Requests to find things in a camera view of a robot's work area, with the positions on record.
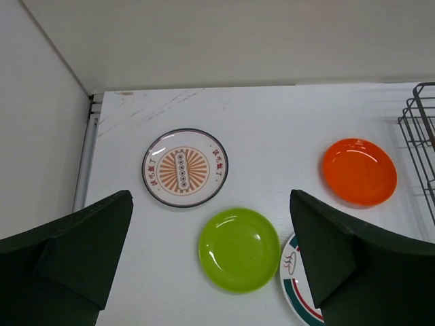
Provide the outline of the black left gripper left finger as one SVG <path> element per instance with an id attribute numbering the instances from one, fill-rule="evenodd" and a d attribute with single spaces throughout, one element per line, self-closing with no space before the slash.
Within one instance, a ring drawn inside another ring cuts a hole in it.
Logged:
<path id="1" fill-rule="evenodd" d="M 1 324 L 95 325 L 132 214 L 133 197 L 122 190 L 1 240 Z"/>

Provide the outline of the white plate orange sunburst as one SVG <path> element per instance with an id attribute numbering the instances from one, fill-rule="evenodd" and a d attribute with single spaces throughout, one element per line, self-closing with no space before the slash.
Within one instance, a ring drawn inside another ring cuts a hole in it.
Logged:
<path id="1" fill-rule="evenodd" d="M 228 177 L 224 146 L 195 128 L 164 133 L 147 148 L 141 165 L 145 188 L 162 204 L 188 209 L 214 198 Z"/>

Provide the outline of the white plate green red rim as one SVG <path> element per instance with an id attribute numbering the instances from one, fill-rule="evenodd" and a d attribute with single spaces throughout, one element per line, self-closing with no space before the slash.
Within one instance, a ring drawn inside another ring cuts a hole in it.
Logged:
<path id="1" fill-rule="evenodd" d="M 282 250 L 279 278 L 290 308 L 302 323 L 324 326 L 321 310 L 313 303 L 295 233 L 290 236 Z"/>

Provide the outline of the lime green plate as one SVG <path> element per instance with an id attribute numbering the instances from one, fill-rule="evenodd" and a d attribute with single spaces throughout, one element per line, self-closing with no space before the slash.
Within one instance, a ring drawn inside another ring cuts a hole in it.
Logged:
<path id="1" fill-rule="evenodd" d="M 205 275 L 231 293 L 251 293 L 276 274 L 281 254 L 279 236 L 262 214 L 231 208 L 215 214 L 198 240 Z"/>

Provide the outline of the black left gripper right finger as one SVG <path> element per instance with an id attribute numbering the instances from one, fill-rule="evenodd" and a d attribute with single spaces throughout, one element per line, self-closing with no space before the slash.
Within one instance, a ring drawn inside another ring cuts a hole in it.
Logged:
<path id="1" fill-rule="evenodd" d="M 302 190 L 290 215 L 326 325 L 433 325 L 434 244 L 380 228 Z"/>

